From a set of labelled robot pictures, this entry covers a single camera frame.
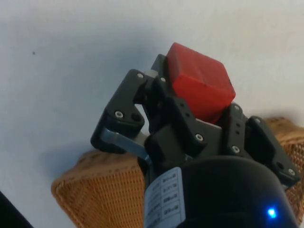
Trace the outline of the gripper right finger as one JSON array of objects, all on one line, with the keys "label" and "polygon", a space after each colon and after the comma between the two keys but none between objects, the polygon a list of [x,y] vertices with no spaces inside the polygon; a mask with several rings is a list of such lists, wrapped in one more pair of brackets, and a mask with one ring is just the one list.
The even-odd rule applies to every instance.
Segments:
[{"label": "gripper right finger", "polygon": [[225,154],[243,157],[266,166],[285,189],[300,181],[296,166],[262,118],[247,118],[242,108],[232,103],[224,110],[217,124],[222,128]]}]

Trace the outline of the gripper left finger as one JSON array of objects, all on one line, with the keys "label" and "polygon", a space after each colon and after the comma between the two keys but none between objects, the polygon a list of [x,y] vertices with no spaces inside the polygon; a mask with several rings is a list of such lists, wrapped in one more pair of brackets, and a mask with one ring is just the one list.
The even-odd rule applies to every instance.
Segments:
[{"label": "gripper left finger", "polygon": [[138,157],[205,157],[221,149],[222,130],[195,117],[173,90],[167,58],[158,55],[156,76],[130,70],[106,105],[92,134],[94,148]]}]

